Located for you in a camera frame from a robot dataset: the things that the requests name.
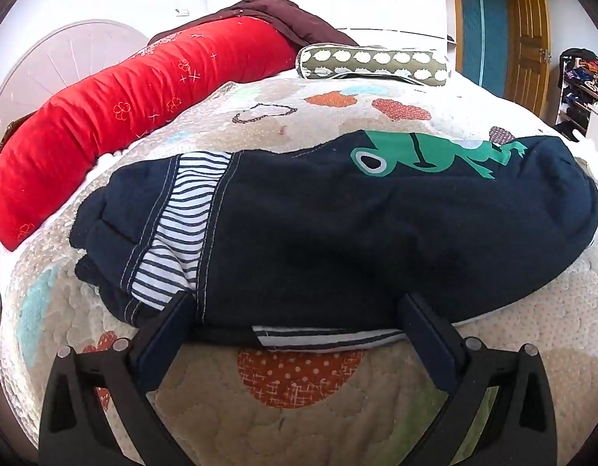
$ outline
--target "green patterned pillow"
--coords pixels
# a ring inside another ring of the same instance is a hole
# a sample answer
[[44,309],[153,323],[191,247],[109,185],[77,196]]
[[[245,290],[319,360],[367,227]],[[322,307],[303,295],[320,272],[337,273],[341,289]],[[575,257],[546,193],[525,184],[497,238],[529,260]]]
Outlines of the green patterned pillow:
[[448,60],[437,51],[350,47],[322,43],[299,51],[296,69],[304,79],[333,79],[349,74],[392,76],[422,85],[446,85]]

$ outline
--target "white bed sheet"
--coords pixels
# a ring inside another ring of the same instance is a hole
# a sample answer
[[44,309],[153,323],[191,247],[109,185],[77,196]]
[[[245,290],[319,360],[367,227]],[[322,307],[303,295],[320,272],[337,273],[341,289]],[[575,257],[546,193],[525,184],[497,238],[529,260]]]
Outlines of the white bed sheet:
[[[282,73],[276,75],[278,78],[283,79],[297,79],[299,75],[296,70],[287,70]],[[491,109],[495,109],[495,101],[500,100],[493,94],[491,94],[486,89],[479,87],[478,85],[474,84],[471,80],[466,79],[464,76],[459,74],[458,72],[453,71],[452,77],[448,80],[445,87],[433,87],[433,89],[448,89],[451,91],[456,92],[457,95],[465,96],[465,97],[476,97],[478,100],[478,108],[481,110],[482,107],[487,106],[491,107]],[[505,102],[507,105],[508,110],[526,110],[519,105],[511,104],[510,102]],[[113,166],[121,157],[124,156],[126,152],[130,149],[134,148],[136,145],[139,144],[141,140],[138,140],[131,144],[127,149],[123,151],[118,151],[114,154],[105,154],[98,159],[98,163],[96,166],[86,175],[85,181],[80,185],[80,187],[76,190],[76,192],[65,202],[62,207],[55,212],[52,216],[50,216],[46,221],[42,224],[42,226],[29,238],[27,238],[20,246],[14,251],[10,252],[7,250],[3,245],[0,243],[0,294],[1,296],[5,295],[5,290],[7,285],[9,284],[10,277],[12,275],[12,271],[14,270],[14,266],[16,262],[23,254],[25,249],[29,246],[29,244],[38,236],[40,230],[54,222],[54,220],[70,205],[77,195],[82,191],[87,185],[92,182],[98,175],[107,171],[108,168]],[[589,174],[595,179],[596,183],[598,184],[598,153],[595,151],[594,144],[592,142],[585,140],[580,143],[575,142],[568,142],[565,141],[571,153],[576,157],[584,160],[589,167]]]

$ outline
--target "green frog graphic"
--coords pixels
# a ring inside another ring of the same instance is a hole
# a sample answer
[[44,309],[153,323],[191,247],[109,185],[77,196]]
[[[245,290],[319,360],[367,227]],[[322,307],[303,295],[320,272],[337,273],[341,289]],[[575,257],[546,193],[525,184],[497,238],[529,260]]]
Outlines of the green frog graphic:
[[366,175],[385,177],[396,167],[396,163],[428,173],[439,173],[460,157],[485,179],[494,179],[492,171],[478,163],[493,160],[508,165],[512,151],[522,158],[527,147],[512,141],[499,147],[490,141],[450,141],[446,138],[425,133],[389,133],[365,131],[374,149],[358,147],[350,156],[357,167]]

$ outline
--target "blue curtain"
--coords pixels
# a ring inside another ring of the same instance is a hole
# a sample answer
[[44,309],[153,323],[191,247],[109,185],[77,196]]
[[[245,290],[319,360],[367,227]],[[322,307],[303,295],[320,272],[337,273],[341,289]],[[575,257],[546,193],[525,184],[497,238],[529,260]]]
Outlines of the blue curtain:
[[462,0],[462,6],[462,73],[472,82],[502,98],[508,66],[506,0]]

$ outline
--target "maroon blanket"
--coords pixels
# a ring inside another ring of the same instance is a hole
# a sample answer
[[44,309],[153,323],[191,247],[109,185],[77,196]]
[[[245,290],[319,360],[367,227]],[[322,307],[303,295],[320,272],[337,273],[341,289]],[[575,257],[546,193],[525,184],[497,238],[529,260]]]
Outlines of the maroon blanket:
[[358,45],[347,34],[338,31],[320,17],[300,9],[296,3],[289,0],[242,0],[231,7],[227,7],[227,9],[219,10],[217,13],[205,15],[173,30],[158,33],[152,37],[148,45],[177,31],[235,16],[257,17],[272,24],[297,51],[306,45],[323,42]]

